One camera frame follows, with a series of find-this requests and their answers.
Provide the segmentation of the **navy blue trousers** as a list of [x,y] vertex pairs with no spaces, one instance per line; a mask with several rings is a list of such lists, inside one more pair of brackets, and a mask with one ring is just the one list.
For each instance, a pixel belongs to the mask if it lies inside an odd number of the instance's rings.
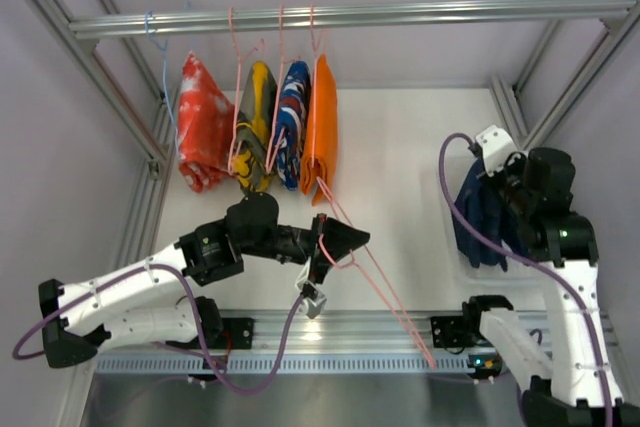
[[[455,199],[455,207],[464,219],[488,240],[499,246],[505,244],[515,254],[528,257],[527,246],[518,232],[515,214],[504,206],[490,187],[482,183],[483,172],[483,161],[476,159]],[[452,216],[452,221],[457,248],[468,259],[472,268],[478,269],[481,265],[490,267],[499,265],[503,271],[508,270],[504,255],[479,242],[455,216]]]

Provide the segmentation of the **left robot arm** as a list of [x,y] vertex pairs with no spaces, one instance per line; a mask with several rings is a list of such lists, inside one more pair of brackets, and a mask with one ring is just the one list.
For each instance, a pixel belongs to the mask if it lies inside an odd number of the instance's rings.
[[244,271],[247,256],[292,263],[299,308],[317,317],[326,305],[320,286],[333,265],[370,240],[369,233],[325,214],[308,229],[281,225],[279,205],[267,193],[249,193],[217,221],[134,264],[86,282],[56,279],[38,287],[44,356],[54,369],[88,361],[122,346],[168,342],[213,347],[224,330],[214,300],[190,295],[186,304],[151,307],[194,285],[204,287]]

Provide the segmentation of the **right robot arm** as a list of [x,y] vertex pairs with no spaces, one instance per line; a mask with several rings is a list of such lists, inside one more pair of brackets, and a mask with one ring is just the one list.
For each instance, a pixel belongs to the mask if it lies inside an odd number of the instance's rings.
[[520,389],[528,426],[636,426],[610,365],[597,296],[596,235],[572,207],[576,169],[554,148],[472,147],[476,158],[449,203],[457,241],[475,240],[531,268],[543,292],[552,352],[546,354],[503,296],[465,305]]

